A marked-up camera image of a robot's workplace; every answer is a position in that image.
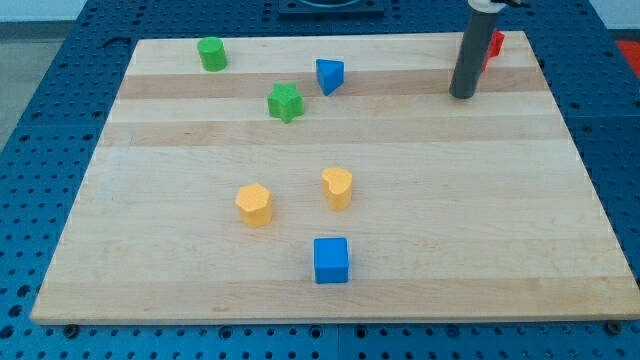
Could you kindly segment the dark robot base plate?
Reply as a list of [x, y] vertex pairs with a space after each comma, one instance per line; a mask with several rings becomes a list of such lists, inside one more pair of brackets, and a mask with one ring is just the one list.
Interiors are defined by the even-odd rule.
[[281, 17], [319, 15], [383, 15], [383, 0], [277, 0]]

